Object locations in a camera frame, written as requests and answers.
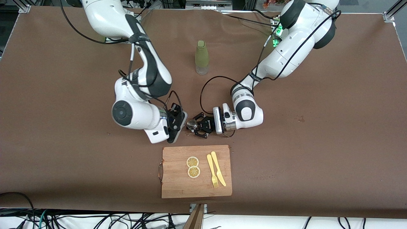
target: knife handle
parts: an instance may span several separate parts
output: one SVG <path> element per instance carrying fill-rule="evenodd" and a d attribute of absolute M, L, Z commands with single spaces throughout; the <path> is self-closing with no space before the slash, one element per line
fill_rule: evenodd
<path fill-rule="evenodd" d="M 221 169 L 219 169 L 218 158 L 216 157 L 215 151 L 212 151 L 212 152 L 210 153 L 210 155 L 212 155 L 213 161 L 215 162 L 215 165 L 216 165 L 216 169 L 217 169 L 218 171 L 220 171 Z"/>
<path fill-rule="evenodd" d="M 212 176 L 215 176 L 215 171 L 213 170 L 212 156 L 210 154 L 208 154 L 206 156 L 206 159 L 208 160 L 209 168 L 210 168 L 210 172 L 212 173 Z"/>

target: teal cable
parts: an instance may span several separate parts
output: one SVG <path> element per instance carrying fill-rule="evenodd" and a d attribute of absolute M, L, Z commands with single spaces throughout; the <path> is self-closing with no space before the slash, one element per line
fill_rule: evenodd
<path fill-rule="evenodd" d="M 39 223 L 38 223 L 38 228 L 39 228 L 39 229 L 41 229 L 42 219 L 44 219 L 44 215 L 45 215 L 45 212 L 46 212 L 46 211 L 47 211 L 47 209 L 45 209 L 45 210 L 42 212 L 41 217 L 39 218 Z"/>

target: fork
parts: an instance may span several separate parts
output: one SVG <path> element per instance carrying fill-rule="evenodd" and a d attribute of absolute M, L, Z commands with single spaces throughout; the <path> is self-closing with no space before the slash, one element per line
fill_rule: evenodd
<path fill-rule="evenodd" d="M 212 173 L 212 184 L 213 187 L 217 188 L 218 187 L 218 178 L 215 176 L 215 171 L 213 170 L 213 161 L 212 161 L 212 156 L 208 154 L 206 156 L 206 159 L 208 160 L 209 167 L 210 167 L 210 172 Z"/>

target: green bottle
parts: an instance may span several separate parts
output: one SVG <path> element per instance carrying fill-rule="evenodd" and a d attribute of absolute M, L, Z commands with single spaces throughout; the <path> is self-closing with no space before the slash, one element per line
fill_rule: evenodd
<path fill-rule="evenodd" d="M 197 50 L 195 51 L 195 69 L 198 74 L 204 75 L 209 70 L 209 54 L 205 41 L 198 41 Z"/>

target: cutting board handle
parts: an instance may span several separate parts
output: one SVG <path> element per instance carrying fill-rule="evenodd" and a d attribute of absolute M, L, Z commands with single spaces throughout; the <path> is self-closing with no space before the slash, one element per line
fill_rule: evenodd
<path fill-rule="evenodd" d="M 161 163 L 158 165 L 158 179 L 160 180 L 161 185 L 162 185 L 162 178 L 161 178 L 161 176 L 160 176 L 161 170 L 162 170 L 162 172 L 164 173 L 164 169 L 161 169 L 161 168 L 162 168 L 162 162 L 163 162 L 163 161 L 164 161 L 164 160 L 161 159 Z"/>

